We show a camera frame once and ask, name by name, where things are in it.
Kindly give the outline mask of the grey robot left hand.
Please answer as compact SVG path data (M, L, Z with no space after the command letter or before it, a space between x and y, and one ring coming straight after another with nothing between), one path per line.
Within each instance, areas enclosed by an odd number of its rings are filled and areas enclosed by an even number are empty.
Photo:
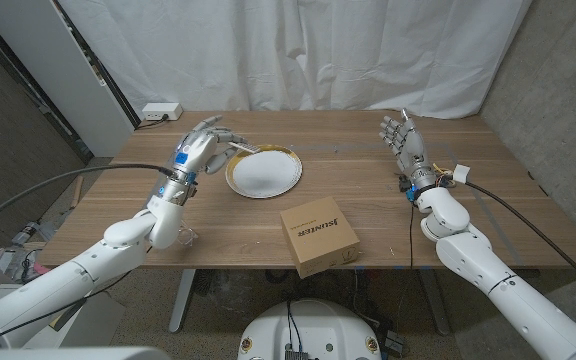
M221 115L206 118L182 138L173 153L172 175L160 187L157 197L184 205L196 192L200 172L218 172L239 151L238 145L248 143L231 129L217 126L221 119Z

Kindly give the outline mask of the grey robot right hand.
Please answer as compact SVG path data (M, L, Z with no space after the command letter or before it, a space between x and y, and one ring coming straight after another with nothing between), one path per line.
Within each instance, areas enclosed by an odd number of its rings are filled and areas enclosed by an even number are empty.
M397 158L397 166L416 190L435 187L437 176L429 161L424 140L405 109L400 120L385 116L379 136Z

